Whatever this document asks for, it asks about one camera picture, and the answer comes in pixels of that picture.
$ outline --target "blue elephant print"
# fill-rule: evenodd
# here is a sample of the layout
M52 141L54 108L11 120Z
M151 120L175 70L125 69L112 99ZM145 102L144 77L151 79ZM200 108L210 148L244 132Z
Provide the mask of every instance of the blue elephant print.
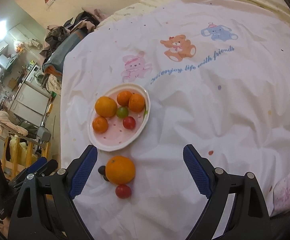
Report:
M212 35L212 40L236 40L238 39L238 35L231 33L232 29L227 28L224 25L215 25L213 23L208 23L209 26L203 30L201 30L201 34L204 37Z

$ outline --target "metal screw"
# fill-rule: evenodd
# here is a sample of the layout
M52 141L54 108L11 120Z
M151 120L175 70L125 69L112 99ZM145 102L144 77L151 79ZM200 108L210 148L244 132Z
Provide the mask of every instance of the metal screw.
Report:
M58 170L58 175L63 175L65 172L66 172L66 169L61 168Z
M250 179L253 179L255 177L255 175L251 172L248 172L247 177L249 177Z
M217 174L223 174L223 173L224 173L224 170L223 170L222 168L216 168L216 169L215 169L215 172L216 172Z
M34 174L31 173L31 174L27 175L26 178L27 178L27 179L33 179L33 178L34 178Z

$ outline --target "cartoon animal print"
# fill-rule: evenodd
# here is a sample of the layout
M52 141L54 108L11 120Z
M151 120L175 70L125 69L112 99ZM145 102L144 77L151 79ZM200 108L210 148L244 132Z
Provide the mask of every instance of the cartoon animal print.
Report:
M172 61L181 62L185 57L193 57L196 54L196 47L192 45L190 40L186 40L185 35L177 35L169 37L168 41L161 43L169 48L164 54Z
M201 30L201 34L204 37L212 35L212 40L236 40L238 39L238 35L231 33L232 29L227 28L224 25L215 25L213 23L208 23L209 26L203 30Z
M140 51L136 56L127 55L123 57L125 70L121 73L123 82L133 82L136 78L144 78L147 72L152 71L152 64L146 63L144 59L145 52Z

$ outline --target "brown bear print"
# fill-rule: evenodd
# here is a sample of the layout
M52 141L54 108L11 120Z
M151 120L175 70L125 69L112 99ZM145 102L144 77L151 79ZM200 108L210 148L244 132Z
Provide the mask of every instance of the brown bear print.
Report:
M177 35L169 37L168 41L161 43L169 48L164 54L173 61L181 62L185 57L193 57L196 53L195 45L192 45L190 40L186 40L185 35Z

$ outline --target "orange fruit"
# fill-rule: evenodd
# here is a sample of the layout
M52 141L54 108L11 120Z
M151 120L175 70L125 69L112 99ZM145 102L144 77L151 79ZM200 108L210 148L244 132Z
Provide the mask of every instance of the orange fruit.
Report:
M112 117L116 114L117 104L114 99L100 97L95 103L95 111L102 117Z
M130 91L122 91L116 97L117 103L121 106L128 106L131 96L132 93Z
M127 184L135 177L135 165L126 157L114 156L105 166L107 179L116 185Z
M108 122L106 118L99 116L93 120L92 127L95 132L104 133L108 129Z
M131 111L139 113L144 109L145 99L139 94L133 94L128 102L128 107Z

